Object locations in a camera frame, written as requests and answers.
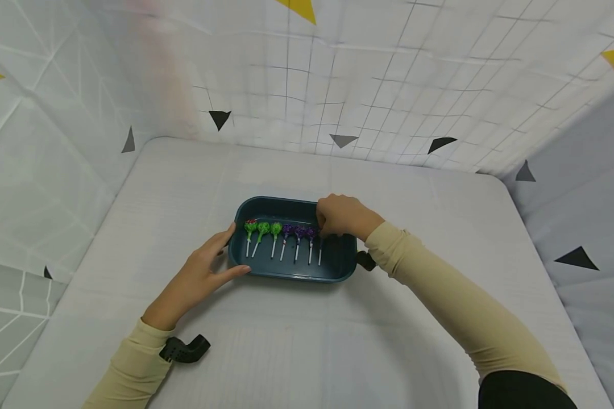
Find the lollipop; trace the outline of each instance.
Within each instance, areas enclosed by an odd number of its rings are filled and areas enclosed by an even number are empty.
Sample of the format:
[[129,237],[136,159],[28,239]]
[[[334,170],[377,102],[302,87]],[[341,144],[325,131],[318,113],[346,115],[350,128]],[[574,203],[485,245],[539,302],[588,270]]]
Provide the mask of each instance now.
[[275,255],[275,242],[277,241],[277,236],[282,233],[282,224],[278,222],[271,224],[270,233],[273,235],[273,250],[270,252],[270,258],[273,258]]
[[280,261],[282,261],[282,257],[284,257],[284,247],[287,246],[287,238],[293,234],[295,229],[296,228],[291,224],[285,224],[282,226],[282,234],[284,234],[284,238],[282,239],[282,253],[280,253]]
[[255,249],[252,250],[253,258],[255,257],[255,253],[257,252],[257,246],[262,242],[262,237],[264,236],[264,234],[270,231],[270,224],[268,224],[267,222],[257,224],[257,231],[259,232],[259,235],[257,236],[257,244],[255,244]]
[[295,264],[296,260],[298,260],[298,250],[300,250],[300,239],[305,236],[306,232],[307,232],[307,229],[302,227],[302,226],[297,226],[295,231],[294,231],[296,237],[298,238],[298,242],[296,244],[296,256],[293,259],[293,263],[294,264]]
[[316,237],[316,229],[313,227],[308,228],[305,231],[305,236],[309,238],[309,261],[307,264],[312,263],[312,249],[314,248],[314,238]]
[[243,228],[245,228],[246,232],[248,232],[248,244],[246,244],[246,257],[248,257],[248,251],[250,250],[250,237],[252,236],[252,233],[255,232],[257,229],[257,220],[246,220],[246,222],[243,223]]
[[323,237],[321,237],[321,245],[318,247],[318,265],[321,265],[321,255],[323,254]]

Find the green lollipop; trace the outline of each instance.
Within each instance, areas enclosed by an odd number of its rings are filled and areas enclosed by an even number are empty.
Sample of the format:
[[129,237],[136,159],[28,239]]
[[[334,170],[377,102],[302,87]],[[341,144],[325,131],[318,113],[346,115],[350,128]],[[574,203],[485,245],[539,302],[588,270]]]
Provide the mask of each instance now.
[[273,235],[273,250],[270,252],[270,258],[275,255],[275,242],[277,241],[278,234],[282,233],[282,223],[273,223],[270,225],[270,233]]
[[246,232],[248,232],[248,243],[246,244],[246,257],[248,257],[248,251],[250,250],[250,237],[252,236],[252,233],[257,230],[257,219],[246,220],[246,222],[243,223],[243,228],[245,228]]
[[270,231],[270,224],[267,222],[262,222],[257,224],[257,231],[259,232],[259,236],[257,236],[257,244],[255,244],[255,249],[252,250],[252,257],[255,257],[255,253],[257,252],[257,246],[262,242],[262,236]]

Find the wrist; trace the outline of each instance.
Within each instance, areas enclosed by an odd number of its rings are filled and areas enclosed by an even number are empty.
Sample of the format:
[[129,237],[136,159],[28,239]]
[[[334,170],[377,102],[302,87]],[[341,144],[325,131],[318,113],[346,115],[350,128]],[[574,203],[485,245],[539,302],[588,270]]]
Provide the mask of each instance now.
[[186,314],[188,309],[177,305],[176,302],[168,300],[164,293],[152,302],[142,316],[142,321],[152,328],[161,331],[171,331],[177,322]]
[[359,240],[366,242],[371,233],[380,227],[382,223],[384,223],[382,216],[372,210],[368,210],[366,214],[358,217],[358,221],[352,229],[352,234],[359,238]]

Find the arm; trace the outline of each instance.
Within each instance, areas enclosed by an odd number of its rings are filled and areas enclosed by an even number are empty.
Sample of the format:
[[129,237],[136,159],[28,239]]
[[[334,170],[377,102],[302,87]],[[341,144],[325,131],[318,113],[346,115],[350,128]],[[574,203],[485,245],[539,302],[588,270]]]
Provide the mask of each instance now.
[[526,326],[418,238],[385,222],[355,198],[321,199],[317,216],[323,234],[350,233],[366,242],[377,264],[407,285],[462,346],[480,381],[492,372],[517,370],[566,391],[548,354]]
[[234,228],[233,223],[228,231],[216,234],[189,256],[122,341],[83,409],[144,409],[148,405],[171,367],[159,353],[178,320],[223,284],[250,271],[248,266],[218,274],[210,270]]

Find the hand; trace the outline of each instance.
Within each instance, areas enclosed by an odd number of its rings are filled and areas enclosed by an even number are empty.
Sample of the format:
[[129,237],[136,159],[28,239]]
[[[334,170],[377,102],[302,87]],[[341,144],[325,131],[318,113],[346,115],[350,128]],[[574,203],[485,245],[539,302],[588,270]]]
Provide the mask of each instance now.
[[357,198],[337,194],[319,199],[316,217],[321,228],[321,237],[347,233],[363,241],[384,223],[379,214],[364,206]]
[[227,231],[216,233],[200,249],[191,253],[185,265],[145,311],[142,317],[144,323],[162,331],[170,331],[188,310],[209,294],[235,277],[250,272],[250,267],[245,265],[221,273],[211,270],[211,263],[222,253],[236,227],[234,223],[231,224]]

